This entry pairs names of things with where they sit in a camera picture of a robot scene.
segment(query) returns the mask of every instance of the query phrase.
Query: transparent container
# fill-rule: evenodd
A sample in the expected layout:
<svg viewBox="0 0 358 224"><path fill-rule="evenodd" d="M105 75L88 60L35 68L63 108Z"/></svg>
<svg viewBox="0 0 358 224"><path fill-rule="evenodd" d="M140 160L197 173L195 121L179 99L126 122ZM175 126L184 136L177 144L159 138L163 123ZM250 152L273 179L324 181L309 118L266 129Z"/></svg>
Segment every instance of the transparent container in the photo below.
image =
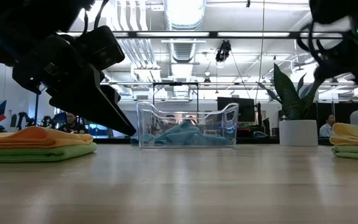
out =
<svg viewBox="0 0 358 224"><path fill-rule="evenodd" d="M188 148L236 146L239 105L231 103L222 111L160 111L149 102L137 104L139 147Z"/></svg>

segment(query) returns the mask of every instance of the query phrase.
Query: desk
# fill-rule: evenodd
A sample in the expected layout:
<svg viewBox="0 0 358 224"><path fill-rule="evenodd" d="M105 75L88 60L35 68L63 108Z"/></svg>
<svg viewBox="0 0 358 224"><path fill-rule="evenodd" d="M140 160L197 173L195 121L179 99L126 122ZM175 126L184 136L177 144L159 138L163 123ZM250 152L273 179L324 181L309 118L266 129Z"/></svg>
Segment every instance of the desk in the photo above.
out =
<svg viewBox="0 0 358 224"><path fill-rule="evenodd" d="M357 223L358 160L330 147L139 151L0 164L0 224Z"/></svg>

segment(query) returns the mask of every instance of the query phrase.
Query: blue towel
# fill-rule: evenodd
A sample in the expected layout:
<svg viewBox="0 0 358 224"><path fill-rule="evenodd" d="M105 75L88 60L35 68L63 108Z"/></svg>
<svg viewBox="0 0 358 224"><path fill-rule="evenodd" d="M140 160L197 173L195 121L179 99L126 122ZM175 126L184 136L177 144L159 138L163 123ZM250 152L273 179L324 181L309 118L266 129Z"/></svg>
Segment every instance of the blue towel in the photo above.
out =
<svg viewBox="0 0 358 224"><path fill-rule="evenodd" d="M154 141L156 146L227 146L232 144L231 140L217 134L201 134L200 129L190 122L176 125L160 136L144 134L143 141L146 144ZM131 144L139 145L139 137L133 137Z"/></svg>

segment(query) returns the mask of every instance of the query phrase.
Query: potted plant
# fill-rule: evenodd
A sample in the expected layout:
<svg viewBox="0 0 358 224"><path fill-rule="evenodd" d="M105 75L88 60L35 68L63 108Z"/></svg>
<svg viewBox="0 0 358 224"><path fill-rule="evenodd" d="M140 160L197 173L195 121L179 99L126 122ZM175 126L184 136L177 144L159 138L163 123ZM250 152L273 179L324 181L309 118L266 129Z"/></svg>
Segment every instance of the potted plant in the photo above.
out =
<svg viewBox="0 0 358 224"><path fill-rule="evenodd" d="M315 80L306 86L303 91L303 75L297 89L290 78L280 68L274 65L274 87L277 95L261 83L259 86L266 90L273 100L282 104L282 110L287 121L278 124L280 130L280 144L283 146L317 146L317 122L306 120L309 108L313 103L314 96L324 80Z"/></svg>

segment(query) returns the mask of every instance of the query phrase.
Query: microfiber cloth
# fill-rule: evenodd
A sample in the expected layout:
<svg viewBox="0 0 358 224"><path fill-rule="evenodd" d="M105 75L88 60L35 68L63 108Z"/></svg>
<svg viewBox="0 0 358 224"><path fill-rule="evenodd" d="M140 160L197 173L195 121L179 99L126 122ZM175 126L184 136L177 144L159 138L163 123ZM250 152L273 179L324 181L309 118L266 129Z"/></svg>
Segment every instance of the microfiber cloth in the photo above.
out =
<svg viewBox="0 0 358 224"><path fill-rule="evenodd" d="M57 162L82 156L96 150L96 144L56 148L0 149L0 162Z"/></svg>
<svg viewBox="0 0 358 224"><path fill-rule="evenodd" d="M160 146L225 146L232 142L217 134L201 134L201 131L190 122L184 122L165 131L161 136L143 135L143 142L154 141ZM139 139L134 137L131 143L137 145Z"/></svg>
<svg viewBox="0 0 358 224"><path fill-rule="evenodd" d="M92 141L90 134L69 134L41 127L28 127L16 133L0 133L0 149L55 148L89 145Z"/></svg>
<svg viewBox="0 0 358 224"><path fill-rule="evenodd" d="M358 126L337 123L333 126L334 136L329 140L335 146L358 146Z"/></svg>
<svg viewBox="0 0 358 224"><path fill-rule="evenodd" d="M336 157L358 159L358 146L334 146L333 153Z"/></svg>

